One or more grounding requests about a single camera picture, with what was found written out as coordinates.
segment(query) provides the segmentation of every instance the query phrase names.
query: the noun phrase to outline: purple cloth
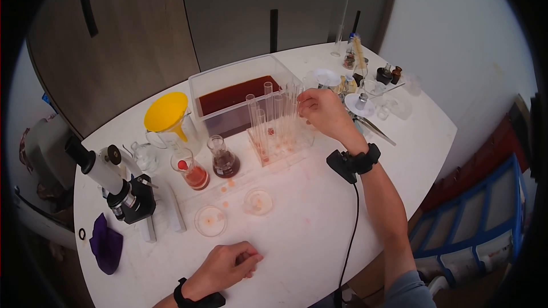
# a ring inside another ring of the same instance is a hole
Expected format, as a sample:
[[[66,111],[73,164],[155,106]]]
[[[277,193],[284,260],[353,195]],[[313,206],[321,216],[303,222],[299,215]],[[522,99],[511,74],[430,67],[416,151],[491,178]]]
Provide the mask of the purple cloth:
[[[107,275],[112,275],[118,269],[123,241],[124,237],[120,233],[107,227],[105,215],[101,213],[93,224],[93,236],[89,244],[97,265]]]

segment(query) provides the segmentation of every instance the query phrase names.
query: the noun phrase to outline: black sensor device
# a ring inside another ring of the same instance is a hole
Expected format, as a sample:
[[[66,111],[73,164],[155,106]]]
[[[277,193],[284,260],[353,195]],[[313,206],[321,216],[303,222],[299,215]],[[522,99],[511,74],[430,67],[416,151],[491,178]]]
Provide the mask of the black sensor device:
[[[333,151],[327,156],[327,164],[337,174],[341,175],[348,183],[357,182],[356,174],[365,174],[373,169],[373,164],[379,162],[380,150],[375,144],[369,143],[367,154],[359,153],[352,156],[348,151],[340,153],[339,150]]]

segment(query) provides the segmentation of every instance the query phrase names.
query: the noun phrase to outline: hand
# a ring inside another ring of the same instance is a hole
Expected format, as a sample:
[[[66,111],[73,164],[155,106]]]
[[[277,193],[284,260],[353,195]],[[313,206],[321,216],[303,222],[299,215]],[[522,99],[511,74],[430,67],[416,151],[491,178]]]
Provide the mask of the hand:
[[[263,256],[247,241],[217,245],[202,266],[182,285],[182,296],[196,302],[227,289],[243,278],[253,277],[256,264],[262,260]]]
[[[311,88],[301,93],[299,114],[321,133],[339,140],[353,155],[367,153],[369,147],[346,112],[339,96],[331,90]]]

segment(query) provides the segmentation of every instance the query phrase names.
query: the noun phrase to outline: red rubber bulb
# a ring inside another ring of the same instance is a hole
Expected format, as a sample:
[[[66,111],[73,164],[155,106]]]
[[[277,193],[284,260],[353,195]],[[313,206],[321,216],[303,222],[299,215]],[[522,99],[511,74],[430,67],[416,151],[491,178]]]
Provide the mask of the red rubber bulb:
[[[188,170],[188,165],[186,164],[185,161],[180,160],[179,163],[177,163],[177,168],[181,170]]]

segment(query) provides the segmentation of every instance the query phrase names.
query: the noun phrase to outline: blue shelf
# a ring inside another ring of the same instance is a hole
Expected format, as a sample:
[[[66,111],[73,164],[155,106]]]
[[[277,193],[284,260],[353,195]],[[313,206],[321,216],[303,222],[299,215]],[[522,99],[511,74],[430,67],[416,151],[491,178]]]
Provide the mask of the blue shelf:
[[[498,224],[497,226],[487,230],[486,224],[487,224],[488,215],[489,215],[489,207],[491,204],[490,202],[491,190],[493,188],[493,184],[497,180],[501,179],[503,175],[507,174],[508,171],[512,172],[513,182],[515,185],[514,188],[512,189],[513,190],[512,198],[515,201],[513,216],[511,216],[506,221]],[[413,240],[421,224],[424,221],[431,218],[434,218],[435,221],[430,226],[430,229],[428,230],[428,233],[426,234],[426,237],[424,238],[424,240],[421,241],[419,248],[413,252],[413,257],[415,257],[415,259],[420,259],[420,258],[437,256],[438,263],[442,267],[443,272],[446,274],[446,277],[448,278],[448,282],[454,285],[455,284],[454,278],[450,270],[443,265],[441,256],[471,248],[472,254],[474,255],[474,259],[477,263],[478,269],[480,270],[480,272],[485,273],[485,266],[483,262],[481,262],[478,258],[476,247],[480,244],[489,242],[497,238],[498,236],[501,236],[502,234],[511,230],[512,231],[512,261],[515,260],[519,252],[519,248],[521,246],[521,241],[522,241],[522,221],[523,221],[524,205],[522,204],[522,200],[521,200],[520,183],[522,183],[521,188],[523,192],[525,192],[525,187],[523,185],[523,177],[519,168],[517,158],[514,154],[512,154],[512,156],[507,161],[505,161],[492,174],[490,174],[488,177],[486,177],[486,179],[478,183],[476,186],[463,192],[459,197],[455,198],[454,200],[446,202],[442,204],[441,206],[439,206],[437,209],[431,212],[428,212],[427,214],[423,215],[419,219],[418,223],[415,225],[415,228],[409,235],[409,240]],[[466,202],[470,198],[473,198],[476,195],[481,195],[483,191],[485,192],[485,197],[483,200],[483,205],[481,209],[481,218],[479,221],[479,226],[477,228],[477,231],[472,237],[468,239],[465,239],[456,243],[452,243],[453,239],[455,238],[456,232],[459,228],[459,225],[462,222],[462,216],[465,210]],[[428,245],[430,238],[436,231],[436,227],[438,227],[438,224],[440,222],[442,215],[444,215],[444,213],[448,212],[450,209],[455,209],[455,207],[457,207],[457,212],[451,224],[451,227],[449,229],[449,233],[447,234],[447,237],[445,241],[443,242],[443,245],[430,250],[425,250],[425,247]]]

